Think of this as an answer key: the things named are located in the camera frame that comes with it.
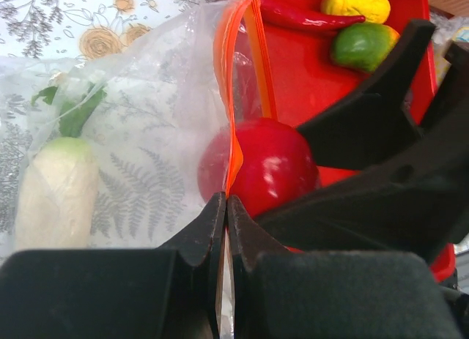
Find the white radish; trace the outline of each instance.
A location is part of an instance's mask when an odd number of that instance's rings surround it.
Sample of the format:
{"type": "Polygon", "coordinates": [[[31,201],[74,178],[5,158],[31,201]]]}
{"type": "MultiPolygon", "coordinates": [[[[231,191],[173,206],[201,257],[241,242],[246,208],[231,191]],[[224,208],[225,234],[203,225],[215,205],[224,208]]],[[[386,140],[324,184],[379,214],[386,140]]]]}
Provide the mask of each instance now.
{"type": "Polygon", "coordinates": [[[91,146],[79,138],[47,143],[25,170],[15,250],[86,247],[99,181],[91,146]]]}

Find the red tomato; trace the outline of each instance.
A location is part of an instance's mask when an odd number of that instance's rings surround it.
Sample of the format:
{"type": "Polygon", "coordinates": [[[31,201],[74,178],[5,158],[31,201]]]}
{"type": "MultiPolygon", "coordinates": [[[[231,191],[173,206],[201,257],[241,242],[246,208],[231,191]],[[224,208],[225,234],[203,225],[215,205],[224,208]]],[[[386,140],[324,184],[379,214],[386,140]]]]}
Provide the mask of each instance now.
{"type": "MultiPolygon", "coordinates": [[[[258,118],[237,126],[243,166],[231,194],[237,195],[251,217],[314,190],[318,169],[305,138],[272,119],[258,118]]],[[[228,164],[229,131],[210,142],[199,164],[199,190],[205,201],[220,191],[228,164]]]]}

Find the floral tablecloth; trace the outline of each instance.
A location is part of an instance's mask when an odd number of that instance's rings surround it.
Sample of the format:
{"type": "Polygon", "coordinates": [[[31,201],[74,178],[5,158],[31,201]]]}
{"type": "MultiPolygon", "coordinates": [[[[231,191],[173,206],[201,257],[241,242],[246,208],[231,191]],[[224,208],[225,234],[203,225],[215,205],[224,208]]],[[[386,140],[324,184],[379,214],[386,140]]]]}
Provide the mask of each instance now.
{"type": "Polygon", "coordinates": [[[217,0],[0,0],[0,55],[96,59],[210,1],[217,0]]]}

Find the red plastic container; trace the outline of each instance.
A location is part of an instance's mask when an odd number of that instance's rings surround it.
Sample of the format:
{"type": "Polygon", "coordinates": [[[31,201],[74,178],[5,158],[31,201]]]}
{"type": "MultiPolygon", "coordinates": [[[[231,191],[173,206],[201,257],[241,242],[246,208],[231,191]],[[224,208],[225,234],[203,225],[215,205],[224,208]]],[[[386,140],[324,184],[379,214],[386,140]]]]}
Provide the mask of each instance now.
{"type": "Polygon", "coordinates": [[[450,277],[456,266],[456,256],[454,255],[454,245],[447,244],[445,250],[437,257],[430,269],[437,282],[442,282],[450,277]]]}
{"type": "MultiPolygon", "coordinates": [[[[289,0],[319,10],[321,0],[289,0]]],[[[413,18],[429,19],[428,0],[389,0],[391,14],[385,23],[399,33],[413,18]]],[[[329,50],[334,33],[303,33],[265,24],[272,68],[278,120],[293,127],[324,111],[351,92],[366,76],[337,67],[330,62],[329,50]]],[[[431,46],[412,84],[411,114],[419,123],[436,90],[435,63],[431,46]]],[[[320,168],[323,186],[352,176],[356,172],[320,168]]],[[[454,271],[454,248],[448,245],[432,265],[438,281],[454,271]]]]}

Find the plastic bag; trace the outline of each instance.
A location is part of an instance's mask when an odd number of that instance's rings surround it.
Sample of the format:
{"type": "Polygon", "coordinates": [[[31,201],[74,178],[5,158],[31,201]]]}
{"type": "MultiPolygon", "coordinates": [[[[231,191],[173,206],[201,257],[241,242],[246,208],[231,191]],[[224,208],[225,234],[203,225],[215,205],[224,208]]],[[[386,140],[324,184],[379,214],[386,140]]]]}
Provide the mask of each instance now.
{"type": "Polygon", "coordinates": [[[433,46],[437,81],[441,83],[449,69],[449,62],[445,60],[449,43],[452,40],[469,42],[469,18],[453,17],[448,19],[444,15],[432,12],[431,21],[437,26],[433,35],[433,46]]]}
{"type": "MultiPolygon", "coordinates": [[[[233,94],[243,98],[242,88],[233,86],[233,60],[251,70],[250,89],[258,89],[251,110],[271,115],[265,48],[259,0],[229,0],[167,21],[122,54],[86,64],[15,60],[15,67],[1,74],[2,93],[24,102],[34,97],[20,116],[32,138],[20,153],[20,180],[44,145],[64,135],[64,122],[73,122],[94,96],[105,94],[79,134],[100,168],[89,246],[160,245],[202,210],[197,165],[221,128],[230,126],[233,135],[224,147],[231,152],[226,183],[218,190],[229,189],[242,162],[234,129],[245,109],[233,103],[233,94]],[[53,96],[41,93],[44,89],[53,89],[53,96]]],[[[24,127],[2,116],[1,128],[10,127],[2,144],[13,143],[16,125],[24,127]]],[[[60,218],[60,203],[55,205],[51,225],[60,218]]],[[[12,206],[3,232],[14,229],[12,206]]],[[[49,237],[53,245],[56,236],[49,237]]]]}
{"type": "Polygon", "coordinates": [[[20,170],[36,133],[29,118],[50,120],[30,106],[34,93],[45,88],[51,77],[77,65],[75,59],[39,61],[0,59],[0,263],[12,252],[12,229],[20,170]]]}

